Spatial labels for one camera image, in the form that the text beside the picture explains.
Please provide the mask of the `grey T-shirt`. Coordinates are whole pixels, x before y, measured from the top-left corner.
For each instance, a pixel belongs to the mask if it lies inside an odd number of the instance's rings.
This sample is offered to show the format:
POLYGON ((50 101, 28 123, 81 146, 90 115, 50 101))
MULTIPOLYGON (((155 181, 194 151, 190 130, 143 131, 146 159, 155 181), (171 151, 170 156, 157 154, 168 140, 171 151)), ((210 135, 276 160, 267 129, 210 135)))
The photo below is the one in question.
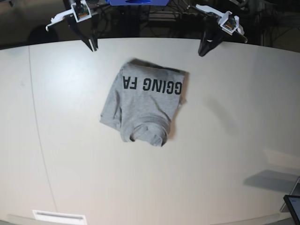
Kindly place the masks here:
POLYGON ((133 59, 120 68, 100 115, 100 123, 124 142, 162 147, 181 104, 184 72, 133 59))

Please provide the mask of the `blue plastic box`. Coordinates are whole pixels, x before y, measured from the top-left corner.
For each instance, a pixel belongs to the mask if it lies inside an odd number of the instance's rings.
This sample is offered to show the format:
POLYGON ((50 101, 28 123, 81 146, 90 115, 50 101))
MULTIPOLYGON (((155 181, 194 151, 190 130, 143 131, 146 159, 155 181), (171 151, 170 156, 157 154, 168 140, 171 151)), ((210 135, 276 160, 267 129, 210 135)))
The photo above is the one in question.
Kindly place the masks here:
POLYGON ((111 6, 166 6, 169 0, 106 0, 111 6))

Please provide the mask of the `white flat label strip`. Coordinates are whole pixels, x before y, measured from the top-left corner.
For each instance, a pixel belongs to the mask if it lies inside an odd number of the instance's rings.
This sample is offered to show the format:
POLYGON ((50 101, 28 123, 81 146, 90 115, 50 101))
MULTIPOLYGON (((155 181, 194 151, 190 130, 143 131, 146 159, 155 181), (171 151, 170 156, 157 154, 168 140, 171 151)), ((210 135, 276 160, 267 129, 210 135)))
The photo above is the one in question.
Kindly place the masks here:
POLYGON ((61 218, 76 218, 86 220, 85 215, 77 215, 77 214, 67 214, 67 213, 57 213, 57 212, 49 212, 42 210, 32 210, 35 219, 38 219, 41 216, 52 216, 52 217, 61 217, 61 218))

